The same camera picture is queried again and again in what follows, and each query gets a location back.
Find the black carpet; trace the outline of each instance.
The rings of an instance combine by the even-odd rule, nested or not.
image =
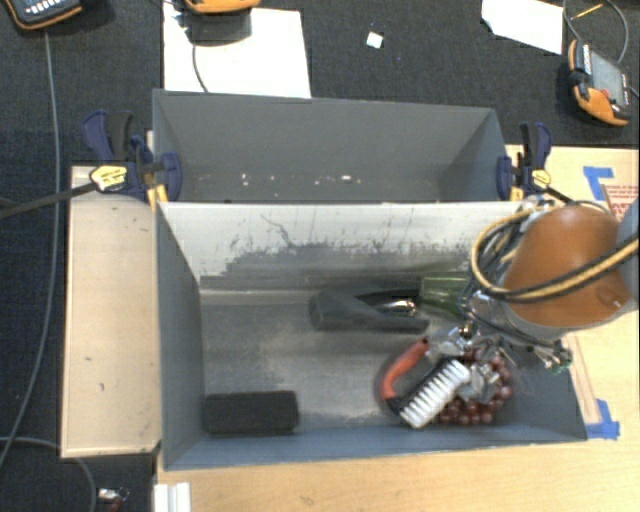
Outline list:
[[[131,110],[135,132],[151,128],[151,90],[162,84],[159,1],[109,0],[49,30],[65,171],[73,162],[93,158],[79,130],[92,111]],[[630,27],[622,64],[638,88],[640,6],[636,0],[618,3]],[[542,121],[557,145],[638,147],[636,100],[633,121],[625,128],[590,120],[567,94],[565,59],[493,36],[480,20],[481,0],[265,0],[263,6],[302,12],[314,96],[488,106],[496,109],[507,143],[520,143],[521,121]],[[617,57],[622,25],[613,12],[602,11],[598,18],[576,20],[576,26],[594,47]],[[369,31],[384,34],[382,49],[365,45]],[[0,197],[22,202],[54,190],[52,116],[43,36],[18,31],[4,8],[0,62]],[[64,228],[64,208],[61,219]],[[51,209],[0,222],[0,437],[13,425],[37,352],[51,226]],[[64,229],[62,234],[48,345],[19,431],[56,442]],[[126,411],[114,404],[114,414]],[[127,487],[132,492],[128,510],[148,509],[149,456],[88,462],[97,486]],[[0,471],[2,511],[83,511],[88,496],[80,470],[42,448],[15,446]]]

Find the blue tape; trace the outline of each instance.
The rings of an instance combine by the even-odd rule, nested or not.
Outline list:
[[[610,167],[583,167],[584,177],[589,182],[591,193],[596,201],[604,201],[604,194],[600,187],[600,178],[613,178],[613,169]]]
[[[589,439],[612,439],[615,441],[620,437],[620,422],[611,420],[609,406],[606,401],[596,398],[596,404],[600,410],[602,421],[585,425],[587,437]]]

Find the black eraser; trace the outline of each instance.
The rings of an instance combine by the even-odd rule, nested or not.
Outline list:
[[[214,435],[288,434],[298,422],[293,391],[214,393],[204,399],[204,429]]]

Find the gray bin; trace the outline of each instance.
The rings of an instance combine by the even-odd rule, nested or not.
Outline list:
[[[376,386],[416,336],[316,331],[309,319],[309,299],[323,289],[466,268],[481,229],[514,210],[491,201],[504,152],[492,111],[169,92],[154,99],[156,151],[177,151],[186,174],[181,201],[161,204],[156,216],[165,469],[586,438],[568,373],[542,365],[515,372],[514,398],[497,424],[411,431],[379,403]],[[321,175],[334,179],[316,184]],[[448,321],[434,315],[430,329]],[[293,434],[205,433],[206,394],[274,390],[297,395]]]

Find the white paper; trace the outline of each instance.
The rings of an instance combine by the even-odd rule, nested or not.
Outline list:
[[[193,68],[193,45],[173,6],[165,4],[164,9],[164,88],[202,92]],[[311,97],[297,11],[252,9],[249,37],[224,46],[197,46],[196,62],[209,92]]]
[[[383,41],[384,38],[380,34],[369,32],[369,37],[367,37],[367,46],[379,50],[380,48],[382,48]]]
[[[538,0],[483,0],[482,19],[497,36],[562,55],[562,7]]]

